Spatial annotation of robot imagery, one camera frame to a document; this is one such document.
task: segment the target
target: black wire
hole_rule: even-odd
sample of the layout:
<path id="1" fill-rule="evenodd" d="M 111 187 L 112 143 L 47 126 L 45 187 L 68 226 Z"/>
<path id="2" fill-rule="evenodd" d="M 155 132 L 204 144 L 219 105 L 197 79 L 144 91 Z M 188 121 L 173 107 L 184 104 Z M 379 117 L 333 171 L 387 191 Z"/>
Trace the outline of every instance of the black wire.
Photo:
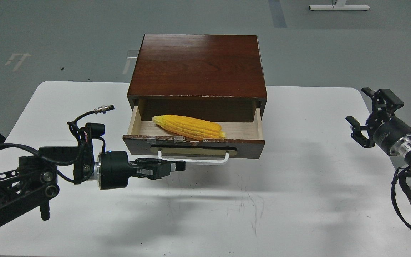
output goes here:
<path id="1" fill-rule="evenodd" d="M 60 166 L 68 166 L 68 165 L 71 165 L 71 164 L 75 163 L 76 161 L 78 161 L 78 159 L 80 158 L 80 156 L 83 153 L 84 146 L 81 145 L 79 147 L 77 157 L 74 160 L 70 160 L 70 161 L 58 161 L 58 160 L 48 158 L 46 156 L 43 156 L 38 150 L 36 150 L 36 149 L 34 149 L 34 148 L 32 148 L 28 145 L 20 145 L 18 143 L 0 143 L 0 151 L 3 150 L 3 149 L 7 149 L 7 148 L 19 148 L 19 149 L 27 151 L 28 153 L 31 153 L 32 155 L 34 155 L 38 158 L 43 159 L 44 161 L 47 161 L 47 162 L 50 162 L 50 163 L 53 163 L 53 164 L 56 164 L 56 165 L 60 165 Z"/>
<path id="2" fill-rule="evenodd" d="M 106 141 L 102 137 L 98 137 L 98 139 L 102 141 L 101 153 L 105 153 L 106 152 Z"/>
<path id="3" fill-rule="evenodd" d="M 94 114 L 94 111 L 85 112 L 84 114 L 78 116 L 78 117 L 74 120 L 74 123 L 77 123 L 78 120 L 80 120 L 80 119 L 82 119 L 83 117 L 85 117 L 85 116 L 87 116 L 87 115 L 90 115 L 90 114 Z"/>
<path id="4" fill-rule="evenodd" d="M 397 184 L 397 181 L 402 176 L 402 174 L 404 172 L 408 171 L 409 169 L 411 169 L 411 166 L 406 167 L 405 169 L 402 169 L 402 168 L 396 169 L 396 171 L 394 173 L 393 181 L 391 182 L 391 202 L 393 203 L 393 208 L 396 211 L 397 216 L 411 230 L 411 225 L 402 216 L 402 213 L 399 210 L 399 207 L 397 206 L 397 202 L 396 202 L 396 184 Z"/>

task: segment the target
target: yellow corn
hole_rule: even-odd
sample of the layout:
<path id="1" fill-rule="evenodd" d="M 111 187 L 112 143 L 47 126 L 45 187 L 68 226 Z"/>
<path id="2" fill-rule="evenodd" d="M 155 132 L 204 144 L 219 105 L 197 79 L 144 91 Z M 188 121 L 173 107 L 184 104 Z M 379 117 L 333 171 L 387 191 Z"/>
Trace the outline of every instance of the yellow corn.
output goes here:
<path id="1" fill-rule="evenodd" d="M 226 137 L 222 126 L 215 122 L 173 114 L 154 116 L 152 120 L 165 130 L 196 140 Z"/>

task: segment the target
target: white handle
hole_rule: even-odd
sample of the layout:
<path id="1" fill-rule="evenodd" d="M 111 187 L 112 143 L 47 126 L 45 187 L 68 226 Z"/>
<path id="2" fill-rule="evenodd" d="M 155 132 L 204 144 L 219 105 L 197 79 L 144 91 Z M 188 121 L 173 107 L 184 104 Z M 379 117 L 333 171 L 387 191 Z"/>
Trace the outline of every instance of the white handle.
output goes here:
<path id="1" fill-rule="evenodd" d="M 158 159 L 166 160 L 166 161 L 185 161 L 190 162 L 197 165 L 224 165 L 229 160 L 229 153 L 226 151 L 225 159 L 223 160 L 202 160 L 202 159 L 171 159 L 171 158 L 164 158 L 161 156 L 161 149 L 158 150 Z"/>

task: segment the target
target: wooden lid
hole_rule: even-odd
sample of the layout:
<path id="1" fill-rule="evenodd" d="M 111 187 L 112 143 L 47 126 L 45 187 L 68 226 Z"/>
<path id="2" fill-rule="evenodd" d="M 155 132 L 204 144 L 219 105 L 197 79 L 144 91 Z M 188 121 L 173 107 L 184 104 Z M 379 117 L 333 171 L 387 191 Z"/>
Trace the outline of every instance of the wooden lid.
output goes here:
<path id="1" fill-rule="evenodd" d="M 257 37 L 146 34 L 128 90 L 132 106 L 141 97 L 231 97 L 265 103 Z"/>

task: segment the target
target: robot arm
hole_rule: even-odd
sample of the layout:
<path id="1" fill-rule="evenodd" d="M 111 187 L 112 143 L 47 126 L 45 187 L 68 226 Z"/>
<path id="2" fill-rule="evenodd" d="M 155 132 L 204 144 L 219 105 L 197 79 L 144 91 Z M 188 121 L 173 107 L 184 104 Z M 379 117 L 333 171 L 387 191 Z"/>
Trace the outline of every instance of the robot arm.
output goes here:
<path id="1" fill-rule="evenodd" d="M 77 139 L 77 146 L 41 147 L 36 150 L 26 145 L 0 144 L 0 150 L 15 147 L 33 154 L 19 157 L 16 170 L 0 173 L 0 226 L 38 206 L 41 218 L 48 220 L 49 200 L 59 193 L 58 176 L 74 184 L 97 179 L 102 190 L 126 187 L 129 177 L 160 179 L 172 171 L 185 170 L 184 161 L 139 158 L 130 162 L 124 151 L 106 152 L 106 143 L 101 137 L 105 131 L 104 124 L 87 123 L 85 127 L 77 126 L 77 122 L 89 114 L 106 113 L 113 109 L 113 105 L 102 106 L 68 122 L 70 132 Z M 103 141 L 96 163 L 93 139 Z M 73 179 L 57 169 L 57 166 L 72 164 Z"/>
<path id="2" fill-rule="evenodd" d="M 396 169 L 391 183 L 391 201 L 399 218 L 411 229 L 411 225 L 401 215 L 395 200 L 397 181 L 411 200 L 411 189 L 406 182 L 406 179 L 411 177 L 411 127 L 394 114 L 397 109 L 404 106 L 404 102 L 390 89 L 373 91 L 370 88 L 363 88 L 362 92 L 372 99 L 372 113 L 366 120 L 365 126 L 361 126 L 352 116 L 345 118 L 351 124 L 351 137 L 363 148 L 372 148 L 377 144 L 388 156 L 404 157 L 408 167 Z M 367 132 L 368 138 L 362 134 L 362 131 Z"/>

